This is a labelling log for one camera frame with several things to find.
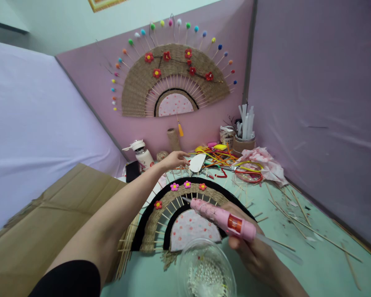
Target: flower decoration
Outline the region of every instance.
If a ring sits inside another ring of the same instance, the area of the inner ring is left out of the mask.
[[[189,181],[185,181],[184,188],[186,188],[186,189],[191,188],[191,183]]]
[[[169,60],[171,59],[172,57],[170,56],[170,52],[167,51],[167,52],[164,52],[164,60],[166,62],[169,62]]]
[[[199,184],[199,190],[202,190],[202,191],[204,191],[204,190],[206,190],[206,185],[203,183],[203,184]]]
[[[195,67],[190,67],[190,75],[191,76],[194,76],[195,75],[195,72],[196,72]]]
[[[147,63],[151,63],[153,60],[154,60],[154,56],[153,56],[153,53],[152,52],[148,52],[144,55],[144,60],[147,62]]]
[[[213,80],[213,74],[211,73],[211,71],[209,73],[206,73],[205,78],[207,81]]]
[[[157,202],[155,202],[154,203],[154,207],[155,207],[155,209],[161,209],[162,208],[162,202],[161,201],[157,201]]]
[[[189,58],[191,58],[192,56],[193,56],[193,50],[192,49],[186,49],[186,51],[185,51],[186,53],[185,53],[185,57],[187,58],[187,59],[189,59]]]
[[[178,184],[176,184],[176,183],[171,184],[170,187],[171,187],[172,191],[177,191],[178,190]]]
[[[160,78],[160,76],[161,76],[161,70],[160,69],[154,69],[153,76],[155,78]]]

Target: pink polka dot fabric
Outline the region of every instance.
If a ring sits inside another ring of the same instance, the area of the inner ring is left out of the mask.
[[[183,212],[173,224],[170,235],[170,251],[183,250],[195,238],[206,238],[216,243],[221,242],[217,227],[191,209]]]
[[[171,116],[174,114],[194,111],[191,102],[181,94],[167,95],[160,104],[160,116]]]

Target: purple wall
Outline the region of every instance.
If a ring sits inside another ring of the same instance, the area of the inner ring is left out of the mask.
[[[184,137],[180,139],[180,143],[185,151],[194,150],[202,143],[218,140],[219,127],[225,125],[223,120],[227,120],[228,115],[237,116],[239,113],[237,106],[242,102],[252,6],[253,1],[250,0],[223,0],[176,16],[176,20],[181,18],[183,21],[183,29],[181,30],[181,39],[183,40],[186,33],[185,23],[191,23],[192,29],[188,32],[189,45],[196,44],[196,47],[199,47],[204,30],[208,34],[202,50],[207,50],[212,37],[217,38],[217,42],[209,51],[210,57],[216,52],[218,44],[223,44],[222,54],[218,54],[214,60],[218,62],[224,51],[228,51],[228,58],[224,59],[219,66],[223,68],[232,59],[234,63],[225,69],[224,75],[230,73],[231,69],[235,69],[235,74],[227,78],[227,82],[238,80],[235,92],[224,100],[194,113],[179,115],[184,131]],[[198,25],[200,29],[196,36],[193,31],[195,25]],[[158,23],[156,26],[156,34],[160,44],[164,41],[173,42],[173,31],[169,29],[169,26],[166,25],[164,29],[161,29]],[[140,29],[99,42],[111,63],[115,64],[118,57],[122,57],[127,64],[131,63],[129,58],[122,54],[122,49],[126,48],[133,57],[136,57],[136,52],[129,46],[128,39],[134,40],[140,52],[141,46],[134,38],[134,33],[140,32]],[[62,53],[57,56],[57,59],[121,147],[129,146],[129,143],[135,139],[144,139],[153,156],[160,150],[170,150],[167,129],[177,127],[176,117],[129,118],[122,117],[113,111],[111,97],[113,95],[120,97],[119,91],[122,92],[122,88],[117,85],[118,91],[115,94],[110,91],[113,86],[111,83],[113,77],[104,67],[99,66],[99,63],[105,64],[105,59],[99,55],[95,44]],[[120,75],[123,75],[123,70],[126,71],[126,69],[123,66]],[[133,151],[124,153],[130,159],[135,159]]]
[[[259,1],[249,103],[286,176],[371,243],[371,0]]]

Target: white thermos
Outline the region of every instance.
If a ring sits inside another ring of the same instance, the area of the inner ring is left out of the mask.
[[[136,154],[136,159],[138,160],[141,168],[147,170],[154,165],[154,160],[150,154],[150,151],[146,148],[146,144],[143,140],[136,140],[134,143],[130,144],[130,147],[123,148],[123,151],[133,149]]]

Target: clear plastic container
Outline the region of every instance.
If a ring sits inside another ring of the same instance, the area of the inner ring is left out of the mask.
[[[178,291],[181,297],[236,296],[231,265],[217,244],[197,238],[180,255]]]

